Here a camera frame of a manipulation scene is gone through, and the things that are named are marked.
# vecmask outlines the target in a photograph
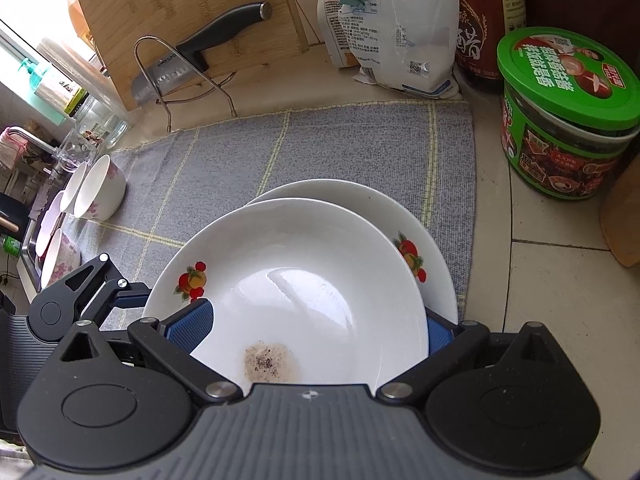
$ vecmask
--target green plastic tub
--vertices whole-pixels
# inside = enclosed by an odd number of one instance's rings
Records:
[[[502,147],[524,180],[567,200],[592,196],[640,131],[640,84],[616,54],[560,28],[498,44]]]

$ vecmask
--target jar lid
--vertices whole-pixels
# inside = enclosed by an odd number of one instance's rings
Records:
[[[520,94],[568,121],[623,130],[640,122],[640,83],[616,54],[551,27],[514,30],[498,44],[498,67]]]

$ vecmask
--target knife handle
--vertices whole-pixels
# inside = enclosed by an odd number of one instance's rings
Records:
[[[220,14],[190,38],[178,43],[175,49],[198,70],[206,72],[209,65],[202,56],[203,50],[225,43],[249,25],[265,22],[270,17],[269,2],[255,2],[235,7]]]

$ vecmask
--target blue gripper pad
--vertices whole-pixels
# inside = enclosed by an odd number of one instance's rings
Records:
[[[453,332],[431,317],[427,317],[427,330],[429,332],[429,355],[436,353],[453,341]]]
[[[162,323],[164,337],[190,354],[213,328],[213,306],[200,298]]]

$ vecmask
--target fruit decoration on plate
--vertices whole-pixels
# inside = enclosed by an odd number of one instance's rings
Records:
[[[204,286],[207,283],[207,277],[204,271],[207,266],[204,262],[196,262],[193,267],[187,267],[187,272],[180,275],[178,285],[175,287],[174,294],[181,294],[182,300],[195,301],[204,295]]]
[[[409,265],[411,272],[421,282],[427,281],[427,272],[422,268],[424,260],[421,256],[418,256],[418,249],[411,240],[407,240],[400,231],[398,231],[398,239],[394,238],[394,244],[402,257]]]

